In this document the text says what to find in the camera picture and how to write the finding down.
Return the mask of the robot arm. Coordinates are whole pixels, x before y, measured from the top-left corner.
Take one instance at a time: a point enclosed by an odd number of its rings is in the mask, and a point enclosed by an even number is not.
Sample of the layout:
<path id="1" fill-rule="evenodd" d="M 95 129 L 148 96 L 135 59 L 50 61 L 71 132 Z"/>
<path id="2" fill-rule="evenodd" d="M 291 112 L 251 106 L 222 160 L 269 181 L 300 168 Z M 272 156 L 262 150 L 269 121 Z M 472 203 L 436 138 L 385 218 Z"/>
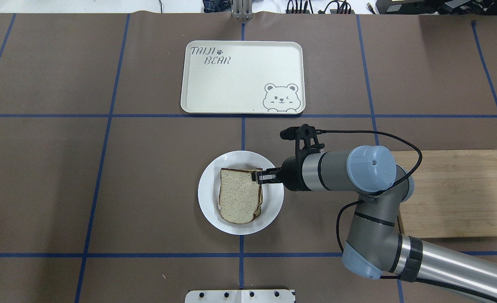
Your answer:
<path id="1" fill-rule="evenodd" d="M 384 146 L 310 153 L 299 150 L 281 167 L 252 173 L 258 184 L 281 183 L 290 191 L 353 191 L 355 212 L 342 247 L 343 265 L 369 279 L 384 272 L 403 282 L 447 288 L 497 302 L 497 264 L 395 231 L 402 202 L 414 181 Z"/>

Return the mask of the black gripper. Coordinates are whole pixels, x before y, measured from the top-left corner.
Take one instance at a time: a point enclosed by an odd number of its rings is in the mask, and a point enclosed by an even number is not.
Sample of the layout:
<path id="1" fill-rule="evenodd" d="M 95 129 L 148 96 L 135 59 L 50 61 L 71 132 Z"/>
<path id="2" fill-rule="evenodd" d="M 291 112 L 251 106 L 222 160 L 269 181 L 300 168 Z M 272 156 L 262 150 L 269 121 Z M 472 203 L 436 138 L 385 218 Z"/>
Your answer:
<path id="1" fill-rule="evenodd" d="M 305 191 L 305 184 L 296 157 L 283 161 L 281 167 L 272 167 L 252 173 L 252 181 L 258 184 L 281 183 L 289 191 Z"/>

